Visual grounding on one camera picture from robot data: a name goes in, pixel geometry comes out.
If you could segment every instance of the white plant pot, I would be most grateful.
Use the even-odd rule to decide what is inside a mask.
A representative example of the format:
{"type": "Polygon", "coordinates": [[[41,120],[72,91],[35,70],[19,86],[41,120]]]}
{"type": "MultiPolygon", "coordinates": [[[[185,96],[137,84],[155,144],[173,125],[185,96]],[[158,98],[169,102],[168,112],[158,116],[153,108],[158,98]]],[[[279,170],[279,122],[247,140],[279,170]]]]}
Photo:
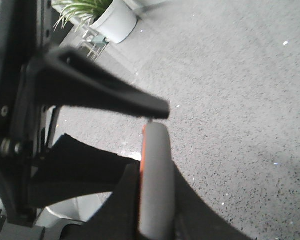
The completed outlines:
{"type": "Polygon", "coordinates": [[[122,0],[113,0],[104,14],[89,27],[118,44],[128,37],[136,24],[134,12],[122,0]]]}

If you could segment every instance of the black metal frame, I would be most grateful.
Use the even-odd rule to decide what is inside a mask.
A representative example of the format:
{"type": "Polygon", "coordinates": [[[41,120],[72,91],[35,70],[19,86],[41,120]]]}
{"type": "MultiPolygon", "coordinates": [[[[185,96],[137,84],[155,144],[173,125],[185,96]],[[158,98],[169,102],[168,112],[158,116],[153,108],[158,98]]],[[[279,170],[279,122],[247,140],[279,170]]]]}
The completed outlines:
{"type": "MultiPolygon", "coordinates": [[[[60,107],[167,119],[169,104],[127,85],[75,49],[51,49],[50,15],[49,0],[0,1],[0,197],[7,219],[31,227],[37,208],[113,191],[98,214],[70,231],[67,239],[135,239],[139,162],[68,135],[53,145],[60,107]],[[52,106],[56,108],[46,130],[52,106]]],[[[177,168],[175,177],[179,236],[248,239],[213,213],[177,168]],[[210,222],[202,227],[206,218],[210,222]]]]}

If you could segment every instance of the gray padded handle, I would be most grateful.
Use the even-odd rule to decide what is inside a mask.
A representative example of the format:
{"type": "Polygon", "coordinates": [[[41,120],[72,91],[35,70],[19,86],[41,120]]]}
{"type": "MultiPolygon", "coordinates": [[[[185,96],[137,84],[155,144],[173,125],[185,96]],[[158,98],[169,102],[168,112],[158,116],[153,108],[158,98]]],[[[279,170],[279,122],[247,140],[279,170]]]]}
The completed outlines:
{"type": "Polygon", "coordinates": [[[173,238],[175,176],[167,128],[149,123],[143,129],[139,233],[149,240],[173,238]]]}

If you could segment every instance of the potted plant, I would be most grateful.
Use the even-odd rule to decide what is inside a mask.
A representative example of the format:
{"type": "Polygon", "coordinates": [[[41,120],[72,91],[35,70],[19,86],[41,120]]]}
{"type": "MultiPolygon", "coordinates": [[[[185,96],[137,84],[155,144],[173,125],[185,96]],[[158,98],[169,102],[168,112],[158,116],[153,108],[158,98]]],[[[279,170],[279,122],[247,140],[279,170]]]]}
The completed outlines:
{"type": "Polygon", "coordinates": [[[55,28],[59,24],[64,28],[72,18],[79,18],[78,27],[87,23],[116,44],[126,39],[137,24],[136,15],[123,0],[56,0],[53,5],[63,8],[55,28]]]}

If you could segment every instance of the speckled floor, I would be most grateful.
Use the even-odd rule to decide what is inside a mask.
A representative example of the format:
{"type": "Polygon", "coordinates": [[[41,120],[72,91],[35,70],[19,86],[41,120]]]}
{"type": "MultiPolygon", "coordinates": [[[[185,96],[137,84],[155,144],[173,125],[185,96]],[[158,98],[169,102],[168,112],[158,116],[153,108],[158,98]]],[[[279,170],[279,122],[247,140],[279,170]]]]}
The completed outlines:
{"type": "MultiPolygon", "coordinates": [[[[300,0],[161,5],[98,62],[170,101],[173,159],[219,215],[253,239],[300,240],[300,0]]],[[[139,158],[145,122],[65,108],[59,131],[139,158]]]]}

